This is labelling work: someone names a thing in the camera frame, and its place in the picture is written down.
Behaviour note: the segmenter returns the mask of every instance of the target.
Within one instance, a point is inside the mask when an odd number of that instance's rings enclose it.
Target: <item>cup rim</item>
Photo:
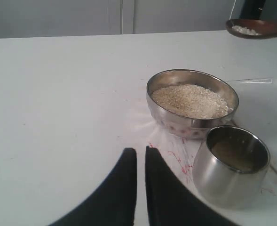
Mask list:
[[[152,98],[152,94],[150,93],[150,90],[149,90],[149,87],[150,87],[150,84],[153,82],[153,80],[161,73],[164,73],[164,72],[174,72],[174,71],[186,71],[186,72],[196,72],[196,73],[201,73],[201,74],[204,74],[204,75],[207,75],[209,77],[212,77],[222,83],[224,83],[225,85],[227,85],[235,94],[236,96],[236,99],[237,99],[237,104],[236,106],[233,108],[233,110],[228,113],[227,115],[224,115],[222,117],[218,117],[218,118],[211,118],[211,119],[197,119],[197,118],[190,118],[190,117],[186,117],[186,116],[183,116],[183,115],[179,115],[179,114],[176,114],[174,112],[171,112],[165,108],[163,108],[162,106],[160,106],[159,104],[157,104],[153,98]],[[201,72],[201,71],[196,71],[196,70],[191,70],[191,69],[170,69],[170,70],[165,70],[165,71],[162,71],[162,72],[158,72],[157,74],[153,75],[149,80],[148,80],[148,83],[147,83],[147,94],[149,96],[149,98],[152,100],[152,102],[154,102],[157,106],[159,106],[160,108],[162,108],[163,110],[165,111],[168,111],[169,113],[173,114],[173,115],[176,115],[178,117],[181,117],[181,118],[184,118],[184,119],[190,119],[190,120],[201,120],[201,121],[210,121],[210,120],[222,120],[226,117],[228,117],[229,115],[233,114],[236,112],[238,106],[239,106],[239,98],[238,98],[238,95],[237,95],[237,92],[228,84],[226,83],[225,81],[223,81],[222,79],[219,79],[211,74],[208,74],[208,73],[205,73],[205,72]]]
[[[252,170],[252,171],[242,171],[242,170],[239,170],[239,169],[236,169],[224,162],[222,162],[219,158],[217,158],[211,148],[209,148],[209,145],[208,145],[208,136],[210,135],[210,133],[215,130],[215,129],[219,129],[219,128],[233,128],[233,129],[238,129],[238,130],[241,130],[245,133],[248,133],[249,135],[251,135],[253,138],[255,138],[256,140],[258,140],[260,142],[260,144],[264,147],[266,153],[267,153],[267,162],[264,166],[262,166],[261,168],[257,169],[257,170]],[[270,156],[270,151],[269,149],[267,148],[267,146],[265,145],[265,143],[259,138],[257,137],[255,134],[253,134],[252,132],[246,130],[246,129],[243,129],[243,128],[240,128],[240,127],[237,127],[237,126],[231,126],[231,125],[221,125],[221,126],[216,126],[216,127],[213,127],[211,128],[205,135],[205,144],[206,144],[206,147],[207,149],[209,150],[209,152],[211,153],[211,155],[217,160],[219,161],[220,163],[222,163],[224,166],[226,166],[228,169],[232,170],[232,171],[235,171],[237,173],[240,173],[240,174],[254,174],[254,173],[257,173],[257,172],[260,172],[261,170],[264,170],[265,168],[267,168],[270,164],[270,159],[271,159],[271,156]]]

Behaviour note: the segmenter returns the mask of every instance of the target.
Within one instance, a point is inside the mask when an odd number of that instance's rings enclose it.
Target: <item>rice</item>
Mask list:
[[[257,33],[255,30],[253,29],[248,29],[246,27],[241,27],[238,25],[235,25],[232,27],[233,30],[240,32],[241,34],[249,34],[249,35],[261,35],[260,33]]]
[[[212,119],[228,114],[226,101],[202,86],[169,86],[154,91],[151,97],[164,109],[189,118]]]

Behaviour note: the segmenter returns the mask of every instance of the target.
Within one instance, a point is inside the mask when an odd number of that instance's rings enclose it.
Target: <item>bowl rim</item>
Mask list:
[[[266,150],[266,153],[267,153],[267,162],[266,162],[266,164],[265,164],[263,167],[261,167],[261,168],[259,168],[259,169],[257,169],[257,170],[242,171],[242,170],[236,169],[236,168],[234,168],[234,167],[232,167],[232,166],[230,166],[230,165],[228,165],[228,164],[222,162],[219,158],[217,158],[217,157],[213,154],[211,148],[209,148],[209,146],[208,146],[208,136],[209,136],[209,134],[210,134],[213,130],[215,130],[215,129],[220,129],[220,128],[238,129],[238,130],[241,130],[241,131],[243,131],[243,132],[245,132],[245,133],[248,133],[248,134],[251,135],[253,138],[255,138],[256,140],[258,140],[258,141],[260,142],[260,144],[261,144],[261,145],[264,147],[264,149]],[[210,154],[211,154],[218,162],[220,162],[221,164],[223,164],[224,166],[226,166],[228,169],[230,169],[230,170],[232,170],[232,171],[235,171],[236,173],[239,173],[239,174],[254,174],[254,173],[258,173],[258,172],[260,172],[260,171],[266,169],[266,168],[270,165],[271,155],[270,155],[270,151],[269,151],[269,149],[267,148],[267,146],[265,145],[265,143],[264,143],[258,136],[256,136],[256,135],[253,134],[252,132],[250,132],[250,131],[248,131],[248,130],[246,130],[246,129],[243,129],[243,128],[241,128],[241,127],[231,126],[231,125],[221,125],[221,126],[213,127],[213,128],[211,128],[210,130],[208,130],[208,132],[206,133],[204,142],[205,142],[206,147],[207,147],[208,151],[210,152]]]
[[[149,91],[149,87],[150,87],[150,84],[152,83],[152,81],[161,73],[164,73],[164,72],[174,72],[174,71],[186,71],[186,72],[196,72],[196,73],[201,73],[201,74],[204,74],[204,75],[207,75],[209,77],[212,77],[216,80],[218,80],[219,82],[222,82],[224,83],[226,86],[228,86],[232,91],[233,93],[235,94],[236,98],[237,98],[237,104],[236,106],[233,108],[233,110],[228,113],[227,115],[225,116],[222,116],[222,117],[218,117],[218,118],[210,118],[210,119],[198,119],[198,118],[190,118],[190,117],[186,117],[186,116],[183,116],[183,115],[179,115],[179,114],[176,114],[174,112],[171,112],[165,108],[163,108],[162,106],[160,106],[159,104],[157,104],[153,98],[152,98],[152,95],[150,94],[150,91]],[[209,120],[220,120],[220,119],[223,119],[223,118],[226,118],[228,117],[229,115],[233,114],[236,112],[237,108],[238,108],[238,105],[239,105],[239,98],[238,98],[238,95],[237,95],[237,92],[226,82],[224,82],[222,79],[219,79],[211,74],[208,74],[208,73],[205,73],[205,72],[201,72],[201,71],[196,71],[196,70],[191,70],[191,69],[170,69],[170,70],[165,70],[165,71],[161,71],[161,72],[158,72],[157,74],[153,75],[147,82],[147,94],[149,96],[149,98],[153,101],[153,103],[155,103],[157,106],[159,106],[160,108],[162,108],[163,110],[165,111],[168,111],[170,112],[171,114],[173,115],[176,115],[178,117],[181,117],[181,118],[184,118],[184,119],[188,119],[188,120],[201,120],[201,121],[209,121]]]

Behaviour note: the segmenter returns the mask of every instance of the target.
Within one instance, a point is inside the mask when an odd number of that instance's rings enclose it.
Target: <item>white tabletop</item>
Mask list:
[[[135,224],[148,225],[148,142],[134,136],[148,113],[135,109],[146,106],[147,80],[173,68],[226,81],[277,78],[277,38],[211,31],[0,39],[0,226],[58,219],[96,189],[127,146],[138,157]]]

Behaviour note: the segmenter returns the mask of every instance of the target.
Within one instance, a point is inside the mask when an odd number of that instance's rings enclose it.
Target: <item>metal bowl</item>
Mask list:
[[[267,173],[270,153],[251,132],[233,127],[211,129],[193,164],[200,194],[221,207],[242,208],[251,203]]]
[[[221,118],[193,119],[184,117],[159,106],[151,97],[152,93],[162,87],[183,84],[199,85],[217,93],[227,102],[229,113]],[[224,81],[204,72],[174,69],[155,74],[147,83],[146,94],[152,117],[170,133],[189,139],[204,138],[209,129],[229,122],[238,107],[235,90]]]

